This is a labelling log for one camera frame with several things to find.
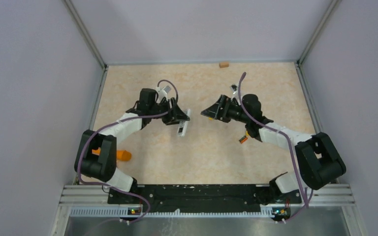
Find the white remote with buttons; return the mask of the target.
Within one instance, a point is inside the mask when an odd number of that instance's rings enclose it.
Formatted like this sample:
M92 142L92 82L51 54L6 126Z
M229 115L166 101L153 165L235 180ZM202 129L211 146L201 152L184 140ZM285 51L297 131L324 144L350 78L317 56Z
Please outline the white remote with buttons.
M190 118L190 116L191 116L191 109L186 109L185 110L185 114ZM181 121L179 123L178 131L177 131L177 136L178 137L184 137L185 136L185 134L187 132L187 129L188 129L189 121L190 120L185 120L185 121Z

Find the green orange battery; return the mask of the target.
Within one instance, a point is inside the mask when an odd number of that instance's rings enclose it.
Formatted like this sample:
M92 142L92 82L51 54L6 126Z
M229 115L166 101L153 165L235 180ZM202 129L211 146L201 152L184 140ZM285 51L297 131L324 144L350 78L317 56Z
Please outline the green orange battery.
M239 143L240 143L240 144L243 144L247 139L248 139L247 136L243 136L243 137L239 140Z

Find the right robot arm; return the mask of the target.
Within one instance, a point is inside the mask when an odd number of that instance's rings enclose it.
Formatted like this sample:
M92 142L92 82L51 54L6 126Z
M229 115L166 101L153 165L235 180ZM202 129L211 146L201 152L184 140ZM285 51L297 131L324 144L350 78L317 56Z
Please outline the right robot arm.
M273 178L268 192L260 199L261 204L281 203L296 190L300 194L306 189L319 190L347 171L328 134L300 133L278 125L263 115L261 103L254 94L244 95L241 100L221 95L217 102L201 111L201 115L225 123L241 122L249 137L290 152L294 171Z

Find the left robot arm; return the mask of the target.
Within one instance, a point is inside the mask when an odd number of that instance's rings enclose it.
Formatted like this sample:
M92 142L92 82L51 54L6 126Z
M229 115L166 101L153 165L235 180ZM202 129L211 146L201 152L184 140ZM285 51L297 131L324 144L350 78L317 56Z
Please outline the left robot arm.
M84 131L74 163L76 173L119 189L119 196L126 203L135 202L138 190L133 187L134 178L117 167L118 144L142 130L153 119L160 119L165 125L190 120L189 115L179 108L176 98L161 97L159 93L159 89L141 89L134 106L118 121L102 127L100 131Z

